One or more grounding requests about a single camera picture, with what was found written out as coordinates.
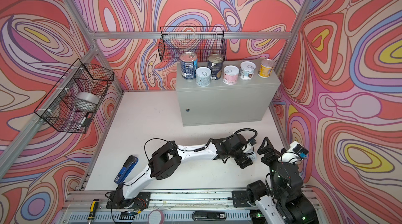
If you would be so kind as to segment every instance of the psychedelic wallpaper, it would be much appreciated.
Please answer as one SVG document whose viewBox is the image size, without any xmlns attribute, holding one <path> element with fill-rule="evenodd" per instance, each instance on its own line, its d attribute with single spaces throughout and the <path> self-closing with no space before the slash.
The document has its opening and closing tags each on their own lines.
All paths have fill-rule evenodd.
<svg viewBox="0 0 402 224">
<path fill-rule="evenodd" d="M 402 0 L 315 0 L 280 79 L 329 223 L 402 223 Z"/>
<path fill-rule="evenodd" d="M 160 31 L 161 26 L 214 26 L 226 31 L 290 31 L 303 0 L 75 0 L 93 31 Z M 176 67 L 160 62 L 159 40 L 98 40 L 124 90 L 174 89 Z M 279 39 L 227 40 L 228 60 L 275 59 Z"/>
<path fill-rule="evenodd" d="M 0 155 L 43 96 L 89 49 L 62 0 L 0 1 Z M 0 223 L 50 223 L 80 183 L 117 103 L 108 91 L 87 134 L 47 124 L 0 180 Z"/>
</svg>

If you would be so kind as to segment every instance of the pink can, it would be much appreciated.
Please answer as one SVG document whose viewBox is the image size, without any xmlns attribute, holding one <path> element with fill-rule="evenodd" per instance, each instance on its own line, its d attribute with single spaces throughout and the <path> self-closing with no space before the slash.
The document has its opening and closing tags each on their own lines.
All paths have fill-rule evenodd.
<svg viewBox="0 0 402 224">
<path fill-rule="evenodd" d="M 239 76 L 239 68 L 233 65 L 228 65 L 224 67 L 224 83 L 233 85 L 237 82 L 237 77 Z"/>
</svg>

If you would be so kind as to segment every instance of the yellow can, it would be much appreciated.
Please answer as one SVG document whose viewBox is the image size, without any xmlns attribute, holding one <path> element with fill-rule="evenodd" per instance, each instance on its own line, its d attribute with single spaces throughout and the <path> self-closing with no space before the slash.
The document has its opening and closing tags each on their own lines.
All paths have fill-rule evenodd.
<svg viewBox="0 0 402 224">
<path fill-rule="evenodd" d="M 274 61 L 271 59 L 264 59 L 261 61 L 261 68 L 258 71 L 258 75 L 262 78 L 267 78 L 271 75 L 271 71 L 274 68 Z"/>
</svg>

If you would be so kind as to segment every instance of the yellow and black screwdriver handle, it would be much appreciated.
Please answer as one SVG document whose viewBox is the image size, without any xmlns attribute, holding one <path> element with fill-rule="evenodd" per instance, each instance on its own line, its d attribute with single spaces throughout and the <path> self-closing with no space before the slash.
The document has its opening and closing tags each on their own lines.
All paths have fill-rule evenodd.
<svg viewBox="0 0 402 224">
<path fill-rule="evenodd" d="M 88 219 L 87 219 L 88 224 L 94 222 L 94 220 L 95 220 L 95 212 L 98 209 L 98 205 L 99 205 L 99 199 L 94 199 L 92 201 L 92 204 L 91 204 L 91 209 L 89 210 L 89 216 L 88 216 Z"/>
</svg>

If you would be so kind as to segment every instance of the wire basket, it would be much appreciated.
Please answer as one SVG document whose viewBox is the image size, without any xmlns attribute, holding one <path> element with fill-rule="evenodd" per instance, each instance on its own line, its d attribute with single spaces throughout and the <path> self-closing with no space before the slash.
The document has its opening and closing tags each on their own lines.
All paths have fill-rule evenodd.
<svg viewBox="0 0 402 224">
<path fill-rule="evenodd" d="M 163 26 L 158 51 L 161 61 L 179 61 L 183 52 L 194 52 L 198 62 L 206 62 L 211 54 L 226 60 L 223 26 Z"/>
<path fill-rule="evenodd" d="M 49 96 L 49 91 L 34 112 L 56 131 L 86 133 L 114 77 L 115 74 L 111 70 L 80 61 L 73 77 L 53 102 L 45 109 L 38 109 Z M 89 95 L 92 101 L 82 98 L 82 95 Z"/>
</svg>

